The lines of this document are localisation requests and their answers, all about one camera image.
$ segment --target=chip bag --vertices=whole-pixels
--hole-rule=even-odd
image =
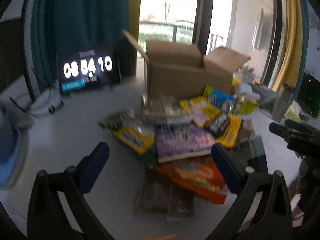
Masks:
[[[224,204],[226,200],[227,195],[221,193],[225,181],[210,156],[158,164],[155,169],[213,204]]]

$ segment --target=glass door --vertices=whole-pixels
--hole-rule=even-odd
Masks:
[[[227,45],[233,4],[233,0],[213,0],[206,54],[219,46]]]
[[[145,41],[191,44],[195,26],[197,0],[141,0],[139,45]]]

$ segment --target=digital clock display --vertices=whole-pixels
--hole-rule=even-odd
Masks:
[[[60,92],[120,83],[116,46],[88,45],[58,53]]]

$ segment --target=metal screw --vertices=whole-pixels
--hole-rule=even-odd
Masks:
[[[249,173],[249,174],[252,174],[252,173],[254,173],[254,168],[252,168],[251,166],[248,166],[248,167],[245,168],[245,172]]]
[[[75,170],[76,170],[76,167],[75,167],[75,166],[69,166],[69,167],[67,168],[67,172],[68,172],[68,173],[73,173]]]
[[[45,175],[45,171],[44,170],[38,172],[38,176],[39,177],[43,177],[44,175]]]
[[[279,177],[282,177],[283,173],[281,171],[276,171],[276,175],[279,176]]]

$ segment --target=black monitor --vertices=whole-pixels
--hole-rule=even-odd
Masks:
[[[320,82],[305,73],[301,84],[300,92],[297,101],[302,110],[317,118],[320,113]]]
[[[58,53],[61,93],[94,89],[121,82],[115,45],[86,45]]]

